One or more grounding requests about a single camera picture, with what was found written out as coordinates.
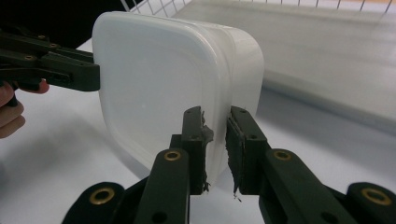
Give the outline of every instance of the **metal wire grid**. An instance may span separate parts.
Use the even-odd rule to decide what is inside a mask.
[[[143,0],[139,4],[133,0],[136,7],[129,8],[125,0],[121,0],[125,9],[136,14],[173,17],[191,0]],[[324,7],[355,11],[375,11],[396,13],[393,0],[239,0],[240,2],[259,2],[264,4],[279,4],[288,6]]]

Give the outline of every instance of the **brass insert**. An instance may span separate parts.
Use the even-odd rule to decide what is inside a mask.
[[[181,154],[178,151],[168,151],[164,155],[167,161],[177,161],[181,158]]]
[[[361,194],[372,203],[377,203],[385,206],[392,204],[392,200],[390,199],[390,197],[379,189],[362,189]]]
[[[115,192],[112,188],[97,189],[93,194],[91,194],[90,202],[96,205],[108,203],[114,195]]]
[[[291,155],[287,151],[275,151],[274,152],[275,158],[277,158],[280,161],[289,161],[291,160]]]
[[[27,55],[27,56],[24,57],[24,59],[25,59],[25,60],[28,60],[28,61],[32,61],[32,60],[35,59],[35,56]]]

